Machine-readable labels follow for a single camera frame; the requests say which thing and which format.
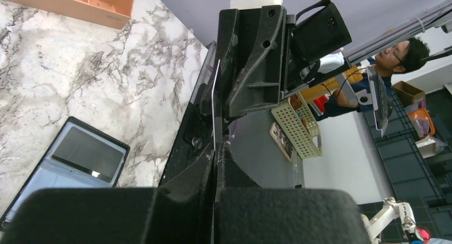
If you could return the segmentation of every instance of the man's arm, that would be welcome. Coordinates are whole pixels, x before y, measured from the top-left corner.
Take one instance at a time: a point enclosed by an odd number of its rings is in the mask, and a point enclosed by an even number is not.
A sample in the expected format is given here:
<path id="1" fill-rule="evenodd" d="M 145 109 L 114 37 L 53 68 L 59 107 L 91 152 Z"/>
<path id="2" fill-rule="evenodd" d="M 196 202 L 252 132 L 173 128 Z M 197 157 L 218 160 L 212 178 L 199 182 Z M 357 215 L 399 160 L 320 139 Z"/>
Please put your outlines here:
<path id="1" fill-rule="evenodd" d="M 336 100 L 336 103 L 342 107 L 357 108 L 359 106 L 358 103 L 350 104 L 343 91 L 335 90 L 333 92 L 333 97 Z"/>

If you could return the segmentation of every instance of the marble table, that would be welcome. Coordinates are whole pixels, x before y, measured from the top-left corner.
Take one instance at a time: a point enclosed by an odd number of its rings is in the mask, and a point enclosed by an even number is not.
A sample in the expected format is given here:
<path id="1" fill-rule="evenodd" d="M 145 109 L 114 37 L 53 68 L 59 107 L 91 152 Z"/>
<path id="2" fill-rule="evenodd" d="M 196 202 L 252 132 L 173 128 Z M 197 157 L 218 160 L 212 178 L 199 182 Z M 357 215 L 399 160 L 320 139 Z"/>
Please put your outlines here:
<path id="1" fill-rule="evenodd" d="M 118 186 L 156 186 L 207 49 L 160 0 L 122 30 L 0 1 L 0 214 L 69 116 L 131 150 Z"/>

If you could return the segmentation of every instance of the man wearing glasses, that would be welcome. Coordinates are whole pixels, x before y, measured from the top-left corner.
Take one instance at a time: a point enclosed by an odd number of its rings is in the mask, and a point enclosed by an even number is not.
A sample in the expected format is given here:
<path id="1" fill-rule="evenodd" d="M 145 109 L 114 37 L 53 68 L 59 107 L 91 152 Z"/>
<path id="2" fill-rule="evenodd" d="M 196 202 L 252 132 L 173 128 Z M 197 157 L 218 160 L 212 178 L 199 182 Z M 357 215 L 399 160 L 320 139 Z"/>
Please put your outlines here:
<path id="1" fill-rule="evenodd" d="M 407 74 L 415 71 L 425 63 L 421 59 L 429 56 L 430 50 L 425 43 L 418 38 L 410 38 L 391 48 L 387 48 L 375 56 L 375 61 L 370 62 L 376 72 L 382 77 L 386 86 L 386 91 L 391 94 L 391 76 L 396 74 Z M 363 80 L 351 84 L 355 92 L 364 89 L 370 92 L 369 80 L 363 74 Z M 322 116 L 317 116 L 313 112 L 317 121 L 328 117 L 343 115 L 344 113 L 357 111 L 363 112 L 372 110 L 372 105 L 350 104 L 343 91 L 336 90 L 332 93 L 329 101 L 325 103 L 325 112 Z"/>

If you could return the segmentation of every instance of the phone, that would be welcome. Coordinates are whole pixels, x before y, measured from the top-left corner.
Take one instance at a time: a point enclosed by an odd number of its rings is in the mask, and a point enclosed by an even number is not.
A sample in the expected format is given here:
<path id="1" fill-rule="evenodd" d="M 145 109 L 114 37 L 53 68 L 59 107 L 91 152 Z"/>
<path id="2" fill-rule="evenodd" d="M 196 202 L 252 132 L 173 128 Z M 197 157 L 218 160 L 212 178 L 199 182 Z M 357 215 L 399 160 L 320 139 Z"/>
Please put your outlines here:
<path id="1" fill-rule="evenodd" d="M 292 153 L 294 152 L 295 148 L 277 123 L 273 123 L 271 125 L 270 135 L 279 146 L 279 149 L 281 149 L 287 160 L 292 161 Z"/>

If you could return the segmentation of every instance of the screw hole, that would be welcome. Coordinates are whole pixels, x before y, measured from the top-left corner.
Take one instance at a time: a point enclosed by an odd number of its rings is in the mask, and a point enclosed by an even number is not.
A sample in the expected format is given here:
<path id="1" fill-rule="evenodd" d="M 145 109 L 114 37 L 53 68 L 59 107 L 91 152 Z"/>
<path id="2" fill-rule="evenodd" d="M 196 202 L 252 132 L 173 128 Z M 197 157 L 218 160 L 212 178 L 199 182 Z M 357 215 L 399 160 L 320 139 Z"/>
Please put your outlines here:
<path id="1" fill-rule="evenodd" d="M 262 43 L 262 47 L 264 47 L 264 48 L 270 47 L 270 41 L 269 41 L 269 40 L 265 40 L 265 41 Z"/>
<path id="2" fill-rule="evenodd" d="M 276 11 L 275 10 L 269 10 L 269 17 L 273 17 L 274 15 L 276 15 Z"/>

